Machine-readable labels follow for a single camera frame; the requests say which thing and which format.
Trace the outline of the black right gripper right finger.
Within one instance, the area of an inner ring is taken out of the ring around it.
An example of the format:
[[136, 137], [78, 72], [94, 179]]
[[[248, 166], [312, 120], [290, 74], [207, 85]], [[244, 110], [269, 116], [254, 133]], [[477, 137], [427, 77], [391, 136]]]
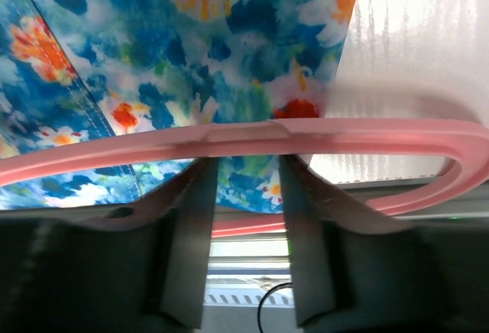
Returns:
[[407, 221], [279, 160], [296, 322], [305, 332], [486, 332], [488, 225]]

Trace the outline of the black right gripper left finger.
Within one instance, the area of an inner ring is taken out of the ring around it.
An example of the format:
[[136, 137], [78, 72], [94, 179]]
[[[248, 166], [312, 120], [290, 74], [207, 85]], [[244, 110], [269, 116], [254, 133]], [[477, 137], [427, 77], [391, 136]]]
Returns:
[[193, 332], [202, 324], [219, 162], [75, 221], [1, 216], [3, 332]]

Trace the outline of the pink plastic hanger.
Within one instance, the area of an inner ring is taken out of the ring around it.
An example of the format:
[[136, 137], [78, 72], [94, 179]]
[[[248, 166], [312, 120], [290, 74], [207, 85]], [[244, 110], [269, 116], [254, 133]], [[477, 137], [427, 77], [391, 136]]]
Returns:
[[202, 124], [85, 141], [1, 162], [10, 185], [79, 170], [188, 158], [293, 154], [395, 154], [446, 157], [432, 183], [372, 199], [385, 215], [450, 200], [488, 178], [488, 130], [468, 121], [388, 118], [295, 118], [242, 124]]

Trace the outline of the blue floral skirt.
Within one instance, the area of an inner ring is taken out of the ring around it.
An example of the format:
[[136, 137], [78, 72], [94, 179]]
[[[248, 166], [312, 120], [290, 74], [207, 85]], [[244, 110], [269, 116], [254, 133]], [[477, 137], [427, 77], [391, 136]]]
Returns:
[[1, 157], [321, 118], [355, 0], [1, 0]]

